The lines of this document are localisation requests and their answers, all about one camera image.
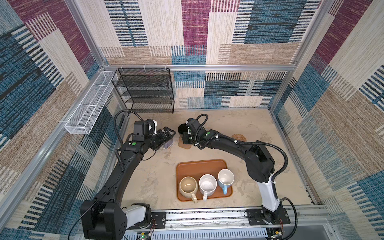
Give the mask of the black mug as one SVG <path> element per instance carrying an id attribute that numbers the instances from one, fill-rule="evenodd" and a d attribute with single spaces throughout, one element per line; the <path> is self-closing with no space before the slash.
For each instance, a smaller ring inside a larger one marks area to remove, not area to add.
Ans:
<path id="1" fill-rule="evenodd" d="M 186 126 L 186 124 L 181 124 L 178 126 L 178 133 L 183 136 L 183 134 L 185 132 L 188 132 L 188 127 Z"/>

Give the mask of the paw shaped cork coaster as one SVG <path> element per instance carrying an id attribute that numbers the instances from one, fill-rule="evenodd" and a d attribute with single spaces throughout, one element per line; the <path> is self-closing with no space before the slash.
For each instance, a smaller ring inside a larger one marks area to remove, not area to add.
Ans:
<path id="1" fill-rule="evenodd" d="M 178 143 L 178 146 L 182 149 L 186 149 L 186 150 L 189 150 L 191 149 L 192 145 L 186 145 L 183 143 L 183 139 L 182 137 L 179 137 L 179 143 Z"/>

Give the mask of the woven rattan round coaster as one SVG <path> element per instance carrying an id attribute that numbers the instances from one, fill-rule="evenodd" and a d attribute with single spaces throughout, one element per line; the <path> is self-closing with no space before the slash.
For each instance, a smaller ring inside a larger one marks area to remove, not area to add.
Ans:
<path id="1" fill-rule="evenodd" d="M 235 139 L 237 141 L 242 141 L 242 142 L 246 142 L 247 141 L 246 137 L 241 135 L 241 134 L 233 134 L 231 136 L 231 138 L 233 138 L 233 139 Z"/>

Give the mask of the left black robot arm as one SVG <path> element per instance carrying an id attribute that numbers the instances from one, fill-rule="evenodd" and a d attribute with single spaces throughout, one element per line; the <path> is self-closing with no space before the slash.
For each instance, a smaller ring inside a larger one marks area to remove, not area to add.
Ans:
<path id="1" fill-rule="evenodd" d="M 118 136 L 121 146 L 114 150 L 117 165 L 95 197 L 84 201 L 80 207 L 79 222 L 85 239 L 122 240 L 132 226 L 145 229 L 154 225 L 150 205 L 138 203 L 123 209 L 122 199 L 146 152 L 156 152 L 175 135 L 176 131 L 168 127 L 157 130 L 157 122 L 153 119 L 139 118 L 125 141 Z"/>

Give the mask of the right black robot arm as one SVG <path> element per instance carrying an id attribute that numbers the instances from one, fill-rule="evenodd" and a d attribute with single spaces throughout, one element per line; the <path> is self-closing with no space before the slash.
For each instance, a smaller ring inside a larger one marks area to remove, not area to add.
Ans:
<path id="1" fill-rule="evenodd" d="M 197 118 L 189 118 L 183 126 L 183 143 L 194 145 L 200 150 L 205 148 L 221 150 L 232 154 L 246 164 L 248 175 L 257 182 L 262 197 L 262 216 L 266 224 L 275 224 L 283 210 L 282 201 L 276 190 L 276 177 L 288 167 L 289 159 L 280 147 L 261 141 L 244 142 L 226 136 L 215 130 L 204 128 L 208 115 L 201 114 Z M 275 160 L 268 147 L 280 152 L 284 158 L 283 166 L 275 170 Z"/>

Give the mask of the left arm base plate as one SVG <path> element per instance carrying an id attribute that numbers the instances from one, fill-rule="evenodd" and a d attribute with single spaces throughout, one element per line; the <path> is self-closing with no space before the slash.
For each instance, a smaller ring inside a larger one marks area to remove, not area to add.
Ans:
<path id="1" fill-rule="evenodd" d="M 152 212 L 150 225 L 145 225 L 146 230 L 158 230 L 164 229 L 166 227 L 166 212 Z"/>

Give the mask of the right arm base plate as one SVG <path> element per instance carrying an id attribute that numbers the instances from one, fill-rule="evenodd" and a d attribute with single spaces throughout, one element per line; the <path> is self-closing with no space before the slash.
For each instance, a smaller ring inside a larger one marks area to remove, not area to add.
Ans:
<path id="1" fill-rule="evenodd" d="M 265 214 L 262 208 L 247 209 L 245 217 L 251 226 L 291 224 L 291 219 L 285 208 L 282 208 L 277 216 Z"/>

